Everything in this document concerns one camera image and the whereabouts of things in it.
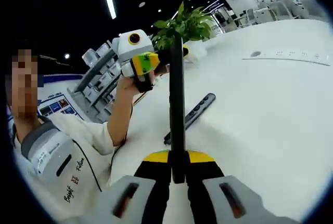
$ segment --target camera lens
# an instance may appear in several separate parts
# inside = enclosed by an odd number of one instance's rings
[[[132,44],[137,44],[140,41],[140,36],[137,33],[132,33],[130,36],[130,42]]]

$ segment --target green leaves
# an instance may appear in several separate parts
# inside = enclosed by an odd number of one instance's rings
[[[179,33],[183,42],[199,41],[210,37],[210,26],[205,22],[212,21],[212,17],[202,11],[203,7],[198,7],[193,11],[184,8],[181,3],[175,19],[167,21],[158,20],[154,26],[161,30],[152,38],[156,49],[167,49],[174,43],[175,33]]]
[[[158,20],[154,23],[154,26],[156,26],[157,28],[166,28],[167,23],[163,20]]]

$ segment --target white t-shirt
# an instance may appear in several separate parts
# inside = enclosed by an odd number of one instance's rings
[[[62,113],[53,114],[49,119],[81,146],[102,191],[108,187],[113,143],[107,123],[87,123],[75,115]],[[15,157],[23,178],[40,204],[56,221],[85,214],[95,206],[100,191],[78,146],[74,145],[72,155],[75,162],[68,164],[59,180],[52,183],[43,182],[34,175],[31,163],[21,154],[17,139],[15,144]]]

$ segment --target person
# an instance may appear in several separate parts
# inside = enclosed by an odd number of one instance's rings
[[[110,185],[110,155],[126,138],[132,101],[139,93],[133,79],[120,76],[112,114],[103,124],[85,122],[72,114],[54,113],[48,117],[82,150],[75,146],[72,154],[75,162],[65,167],[58,181],[45,182],[31,172],[32,165],[20,150],[25,136],[41,124],[36,114],[37,57],[31,50],[18,51],[13,58],[9,77],[11,81],[6,81],[6,94],[16,127],[13,151],[22,177],[55,221],[86,213],[95,206],[100,191],[88,163],[94,170],[101,190],[106,189]]]
[[[286,5],[288,10],[294,17],[299,16],[300,18],[303,19],[308,18],[306,16],[306,13],[303,10],[301,10],[293,0],[282,0],[282,2]]]

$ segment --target white table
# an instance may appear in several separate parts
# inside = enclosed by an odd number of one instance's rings
[[[186,131],[187,149],[214,157],[225,175],[249,186],[278,216],[300,221],[331,176],[333,66],[242,58],[276,49],[314,51],[333,59],[332,43],[324,22],[275,21],[211,39],[205,42],[208,56],[185,65],[186,113],[207,93],[216,94]],[[169,148],[163,144],[169,132],[168,98],[166,75],[134,108],[112,181],[134,174],[149,153]],[[186,185],[171,184],[164,223],[193,223]]]

